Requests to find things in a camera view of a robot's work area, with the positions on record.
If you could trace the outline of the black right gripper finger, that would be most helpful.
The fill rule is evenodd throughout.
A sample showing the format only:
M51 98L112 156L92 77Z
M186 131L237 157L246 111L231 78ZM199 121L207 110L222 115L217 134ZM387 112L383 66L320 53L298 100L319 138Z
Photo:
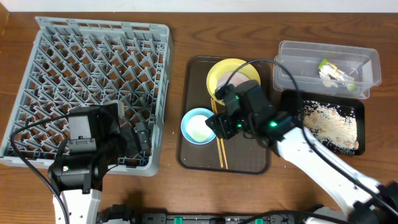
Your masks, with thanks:
M214 114L205 121L205 124L216 134L218 138L230 138L230 118L227 114Z
M233 137L244 129L245 120L243 115L236 114L224 114L223 128L226 137Z

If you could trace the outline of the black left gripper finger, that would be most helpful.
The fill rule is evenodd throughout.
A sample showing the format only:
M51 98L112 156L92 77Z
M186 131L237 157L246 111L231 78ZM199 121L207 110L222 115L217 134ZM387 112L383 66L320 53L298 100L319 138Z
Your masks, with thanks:
M145 122L136 123L136 145L138 152L150 152L152 144L150 140L151 130Z
M135 156L138 153L138 149L133 130L131 128L123 128L121 130L121 136L126 140L125 156Z

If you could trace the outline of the wooden chopstick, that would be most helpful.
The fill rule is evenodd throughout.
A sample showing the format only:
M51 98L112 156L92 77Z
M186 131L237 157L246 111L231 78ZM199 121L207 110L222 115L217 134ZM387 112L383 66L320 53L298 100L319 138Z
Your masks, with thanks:
M211 99L211 108L214 114L217 114L217 107L216 107L216 101L214 99ZM217 148L218 148L218 155L219 155L219 160L220 160L220 166L221 168L224 167L224 162L223 162L223 157L221 155L221 144L220 144L220 139L216 137L216 143L217 143Z
M224 162L224 167L223 168L229 169L228 160L226 158L226 151L225 151L225 146L224 146L224 140L223 139L220 139L220 144L221 144L221 155L223 157L223 162Z

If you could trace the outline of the light blue bowl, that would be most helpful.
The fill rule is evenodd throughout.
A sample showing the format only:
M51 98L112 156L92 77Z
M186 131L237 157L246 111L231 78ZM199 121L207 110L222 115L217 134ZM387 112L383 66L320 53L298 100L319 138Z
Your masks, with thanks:
M206 108L195 108L187 112L181 122L181 132L184 138L197 145L211 142L216 135L205 121L213 115L214 113Z

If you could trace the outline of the pink bowl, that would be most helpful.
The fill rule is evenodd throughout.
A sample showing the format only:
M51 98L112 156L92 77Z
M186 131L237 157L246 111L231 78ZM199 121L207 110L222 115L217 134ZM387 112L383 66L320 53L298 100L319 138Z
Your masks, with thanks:
M218 79L216 83L216 90L219 90L225 83L228 81L228 78L231 76L231 72L223 73L222 76ZM234 76L230 79L230 81L227 83L227 85L232 84L233 86L238 86L246 81L248 81L249 78L245 76L242 73L236 72Z

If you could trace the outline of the yellow plate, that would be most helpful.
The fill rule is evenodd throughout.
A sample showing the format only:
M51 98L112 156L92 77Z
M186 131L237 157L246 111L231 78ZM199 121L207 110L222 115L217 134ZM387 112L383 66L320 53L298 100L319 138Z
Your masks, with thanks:
M227 72L233 73L239 66L241 66L244 63L246 63L246 61L241 59L228 58L220 62L217 62L214 66L211 67L206 78L206 87L210 96L214 100L216 100L219 104L223 106L225 105L225 103L222 100L218 100L215 97L216 83L218 79L220 78L220 76L222 76L223 73ZM249 78L249 80L256 80L259 85L261 84L261 78L259 76L259 73L251 64L246 65L237 72L244 74Z

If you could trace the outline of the green foil snack wrapper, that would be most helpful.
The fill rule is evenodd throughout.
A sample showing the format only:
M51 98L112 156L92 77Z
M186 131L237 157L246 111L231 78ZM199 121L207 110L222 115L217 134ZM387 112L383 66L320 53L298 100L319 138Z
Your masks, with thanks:
M323 59L318 66L319 76L323 80L323 85L325 87L338 87L335 80L343 82L343 86L347 87L349 91L354 91L355 79L350 77L345 72L337 68L336 65L332 64L326 59Z

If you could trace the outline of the white cup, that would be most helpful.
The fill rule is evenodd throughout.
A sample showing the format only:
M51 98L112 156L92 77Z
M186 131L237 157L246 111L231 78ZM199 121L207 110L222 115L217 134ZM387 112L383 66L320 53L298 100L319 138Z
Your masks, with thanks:
M213 131L205 124L207 117L195 115L187 123L187 133L196 142L205 142L213 136Z

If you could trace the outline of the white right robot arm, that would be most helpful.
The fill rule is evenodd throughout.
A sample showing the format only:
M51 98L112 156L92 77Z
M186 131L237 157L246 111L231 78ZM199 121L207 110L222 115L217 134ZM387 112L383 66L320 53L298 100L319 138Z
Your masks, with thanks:
M319 142L300 120L277 111L255 80L238 86L223 85L215 97L226 106L208 118L220 139L239 132L250 134L259 145L297 166L340 207L344 218L306 212L306 217L335 223L397 223L397 183L383 186L341 160Z

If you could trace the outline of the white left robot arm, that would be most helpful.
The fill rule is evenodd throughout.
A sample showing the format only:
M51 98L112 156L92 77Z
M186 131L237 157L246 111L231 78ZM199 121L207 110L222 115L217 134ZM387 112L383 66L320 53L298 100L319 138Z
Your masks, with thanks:
M70 223L95 223L106 173L118 166L120 157L143 156L152 148L148 125L121 128L123 116L118 100L68 114L70 136L60 146L68 154L57 153L48 175Z

